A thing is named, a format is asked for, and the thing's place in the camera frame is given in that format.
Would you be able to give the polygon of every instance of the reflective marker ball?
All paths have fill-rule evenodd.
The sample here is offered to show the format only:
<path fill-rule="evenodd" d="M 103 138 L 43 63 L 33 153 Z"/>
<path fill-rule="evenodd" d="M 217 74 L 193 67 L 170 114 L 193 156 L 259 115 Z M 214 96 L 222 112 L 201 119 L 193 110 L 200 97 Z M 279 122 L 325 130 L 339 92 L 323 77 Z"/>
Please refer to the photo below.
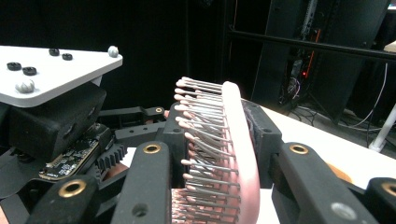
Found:
<path fill-rule="evenodd" d="M 119 49 L 115 46 L 108 48 L 108 55 L 112 58 L 117 58 L 119 56 Z"/>
<path fill-rule="evenodd" d="M 32 79 L 25 79 L 17 83 L 15 89 L 20 93 L 30 93 L 35 90 L 35 83 Z"/>

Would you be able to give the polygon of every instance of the mounting bolt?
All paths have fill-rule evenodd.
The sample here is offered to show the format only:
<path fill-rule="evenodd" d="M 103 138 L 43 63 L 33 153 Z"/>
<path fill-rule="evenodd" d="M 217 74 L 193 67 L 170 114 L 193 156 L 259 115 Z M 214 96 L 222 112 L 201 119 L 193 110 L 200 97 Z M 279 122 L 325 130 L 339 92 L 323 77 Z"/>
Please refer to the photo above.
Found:
<path fill-rule="evenodd" d="M 49 55 L 50 56 L 59 56 L 59 50 L 58 49 L 49 49 Z"/>
<path fill-rule="evenodd" d="M 33 160 L 33 157 L 31 157 L 28 154 L 25 154 L 23 152 L 18 153 L 17 158 L 18 158 L 18 161 L 20 161 L 20 162 L 30 162 Z"/>
<path fill-rule="evenodd" d="M 22 68 L 22 71 L 26 76 L 29 76 L 29 77 L 37 74 L 37 70 L 34 67 L 24 67 L 24 68 Z"/>
<path fill-rule="evenodd" d="M 10 71 L 20 71 L 22 66 L 20 63 L 7 63 L 7 68 Z"/>
<path fill-rule="evenodd" d="M 358 218 L 355 210 L 344 203 L 332 203 L 332 211 L 342 219 L 353 221 Z"/>
<path fill-rule="evenodd" d="M 46 172 L 47 172 L 47 169 L 46 169 L 46 168 L 41 168 L 41 169 L 38 171 L 38 173 L 41 174 L 41 175 L 45 174 Z"/>
<path fill-rule="evenodd" d="M 35 90 L 35 83 L 32 79 L 25 79 L 15 85 L 15 89 L 20 93 L 30 93 Z"/>
<path fill-rule="evenodd" d="M 107 51 L 108 55 L 112 58 L 117 58 L 119 56 L 119 49 L 115 46 L 110 46 Z"/>
<path fill-rule="evenodd" d="M 72 61 L 72 60 L 73 60 L 73 55 L 71 55 L 71 54 L 69 54 L 69 53 L 65 53 L 65 54 L 62 55 L 62 58 L 63 58 L 65 61 Z"/>

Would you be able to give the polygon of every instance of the white pole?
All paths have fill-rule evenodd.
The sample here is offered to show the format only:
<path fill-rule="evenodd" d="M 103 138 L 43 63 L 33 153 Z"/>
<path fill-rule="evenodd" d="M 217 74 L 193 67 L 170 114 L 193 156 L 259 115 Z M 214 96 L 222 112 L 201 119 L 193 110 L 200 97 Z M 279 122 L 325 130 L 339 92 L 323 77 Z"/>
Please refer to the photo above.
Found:
<path fill-rule="evenodd" d="M 382 126 L 381 132 L 379 132 L 376 139 L 370 144 L 369 148 L 371 150 L 374 150 L 376 152 L 380 152 L 382 150 L 382 148 L 385 145 L 384 140 L 387 137 L 393 124 L 395 123 L 395 120 L 396 120 L 396 104 L 393 107 L 393 109 L 390 111 L 389 116 L 384 123 L 384 126 Z"/>

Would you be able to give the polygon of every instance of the table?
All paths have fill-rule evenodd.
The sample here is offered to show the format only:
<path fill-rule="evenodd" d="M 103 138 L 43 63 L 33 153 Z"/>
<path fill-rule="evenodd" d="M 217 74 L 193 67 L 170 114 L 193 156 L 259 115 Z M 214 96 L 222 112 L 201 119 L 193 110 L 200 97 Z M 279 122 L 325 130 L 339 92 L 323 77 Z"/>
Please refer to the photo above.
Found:
<path fill-rule="evenodd" d="M 396 178 L 396 160 L 270 109 L 263 110 L 282 132 L 284 142 L 299 142 L 312 147 L 324 161 L 349 175 L 354 185 L 366 189 L 368 182 L 374 177 Z M 270 189 L 261 191 L 257 223 L 279 223 Z"/>

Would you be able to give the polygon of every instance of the circuit board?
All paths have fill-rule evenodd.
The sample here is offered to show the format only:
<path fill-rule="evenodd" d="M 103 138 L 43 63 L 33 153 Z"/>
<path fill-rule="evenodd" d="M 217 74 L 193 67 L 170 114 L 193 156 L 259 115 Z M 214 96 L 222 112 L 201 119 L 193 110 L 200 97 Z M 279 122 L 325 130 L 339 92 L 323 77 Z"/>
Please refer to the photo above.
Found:
<path fill-rule="evenodd" d="M 39 171 L 48 180 L 61 180 L 73 175 L 99 146 L 96 139 L 79 139 L 53 162 Z"/>

